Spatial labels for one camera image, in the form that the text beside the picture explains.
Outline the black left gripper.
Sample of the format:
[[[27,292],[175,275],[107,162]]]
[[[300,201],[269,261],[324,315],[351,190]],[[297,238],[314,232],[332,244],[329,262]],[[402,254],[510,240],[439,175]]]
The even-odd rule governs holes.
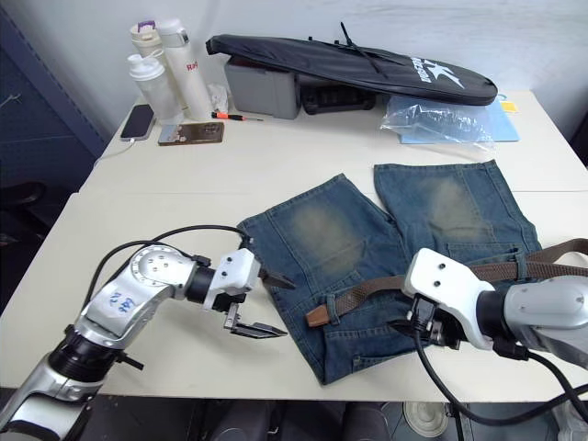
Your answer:
[[[296,284],[283,274],[271,272],[261,268],[258,272],[260,280],[269,287],[282,289],[295,289]],[[278,338],[286,336],[288,333],[277,327],[260,322],[245,324],[240,322],[238,313],[239,306],[246,300],[246,293],[230,295],[228,293],[218,294],[213,302],[212,309],[216,312],[225,314],[223,327],[232,334],[244,336],[253,339]]]

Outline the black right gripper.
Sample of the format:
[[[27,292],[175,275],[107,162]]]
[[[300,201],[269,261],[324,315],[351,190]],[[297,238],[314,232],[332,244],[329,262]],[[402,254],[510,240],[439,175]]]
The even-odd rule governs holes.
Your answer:
[[[422,294],[413,297],[410,321],[390,321],[389,327],[405,335],[419,333],[420,340],[431,345],[458,350],[461,343],[461,327],[458,320],[443,311],[440,305]]]

